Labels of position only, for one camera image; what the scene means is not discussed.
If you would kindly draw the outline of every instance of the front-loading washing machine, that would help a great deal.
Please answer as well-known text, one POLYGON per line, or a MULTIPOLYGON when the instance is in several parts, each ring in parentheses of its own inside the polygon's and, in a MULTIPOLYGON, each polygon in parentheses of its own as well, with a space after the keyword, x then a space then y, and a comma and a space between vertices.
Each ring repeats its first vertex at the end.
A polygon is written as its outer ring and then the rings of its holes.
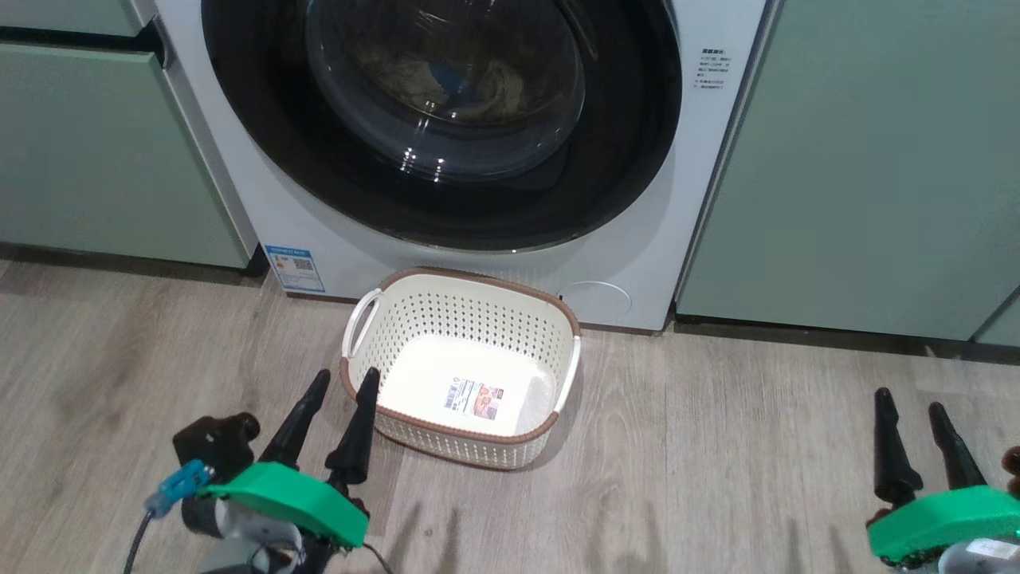
POLYGON ((157 0, 289 293, 436 265, 661 329, 765 0, 157 0))

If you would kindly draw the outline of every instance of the laundry basket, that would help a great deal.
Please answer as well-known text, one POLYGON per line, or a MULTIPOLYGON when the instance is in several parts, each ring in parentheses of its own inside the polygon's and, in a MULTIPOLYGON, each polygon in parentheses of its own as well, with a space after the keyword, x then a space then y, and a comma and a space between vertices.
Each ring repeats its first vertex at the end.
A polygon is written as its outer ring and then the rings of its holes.
POLYGON ((342 345, 340 377, 352 398, 368 369, 379 370, 381 434, 510 470, 549 439, 577 370, 580 327, 563 302, 528 286, 412 268, 362 298, 342 345))

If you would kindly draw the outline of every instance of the black cable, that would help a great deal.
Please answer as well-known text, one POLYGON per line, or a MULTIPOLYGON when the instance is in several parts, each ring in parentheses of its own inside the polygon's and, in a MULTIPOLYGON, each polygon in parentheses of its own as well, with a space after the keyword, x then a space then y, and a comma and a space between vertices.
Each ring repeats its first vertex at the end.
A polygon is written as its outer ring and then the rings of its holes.
POLYGON ((379 559, 379 564, 382 565, 382 570, 386 570, 386 574, 393 574, 393 569, 390 568, 390 565, 386 563, 386 560, 382 559, 382 555, 380 555, 379 552, 375 550, 375 546, 369 544, 368 542, 365 542, 363 545, 366 549, 372 551, 372 554, 375 555, 375 558, 379 559))
POLYGON ((135 555, 138 554, 138 547, 142 544, 142 536, 145 536, 145 529, 149 527, 152 516, 152 511, 145 513, 142 524, 138 525, 138 532, 135 532, 135 539, 132 540, 131 550, 128 551, 128 561, 124 562, 123 574, 131 574, 132 569, 135 568, 135 555))

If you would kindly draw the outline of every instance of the white handle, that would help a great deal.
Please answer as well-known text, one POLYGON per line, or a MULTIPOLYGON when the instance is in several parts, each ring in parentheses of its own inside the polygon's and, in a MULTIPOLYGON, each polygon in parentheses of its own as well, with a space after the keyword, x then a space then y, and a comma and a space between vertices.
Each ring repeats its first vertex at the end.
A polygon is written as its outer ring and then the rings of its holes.
POLYGON ((580 361, 580 337, 574 335, 574 350, 570 354, 570 366, 567 367, 566 382, 563 384, 563 388, 560 389, 560 397, 556 400, 556 407, 553 409, 554 412, 559 413, 563 411, 563 406, 567 403, 567 397, 570 396, 570 387, 573 385, 573 378, 577 374, 577 363, 580 361))
POLYGON ((351 343, 354 342, 354 330, 358 327, 358 322, 361 321, 361 316, 365 314, 365 310, 368 306, 379 299, 382 295, 382 291, 376 286, 361 298, 358 305, 354 307, 354 311, 351 312, 351 318, 347 320, 347 329, 344 329, 344 342, 340 345, 340 356, 344 359, 350 359, 351 356, 358 353, 358 348, 361 347, 361 340, 365 336, 365 331, 368 331, 368 326, 371 325, 372 319, 375 319, 375 312, 378 311, 378 306, 372 309, 371 315, 368 316, 368 320, 365 321, 364 326, 361 327, 361 332, 358 334, 358 343, 351 348, 351 343))

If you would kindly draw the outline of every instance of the product label in basket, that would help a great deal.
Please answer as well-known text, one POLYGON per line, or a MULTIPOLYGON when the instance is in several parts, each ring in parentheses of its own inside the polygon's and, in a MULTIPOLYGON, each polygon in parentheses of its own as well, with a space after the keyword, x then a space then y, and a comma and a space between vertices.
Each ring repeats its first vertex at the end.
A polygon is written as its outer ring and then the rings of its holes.
POLYGON ((490 421, 496 420, 500 410, 503 389, 470 379, 453 378, 453 384, 447 393, 445 409, 464 415, 474 415, 490 421))

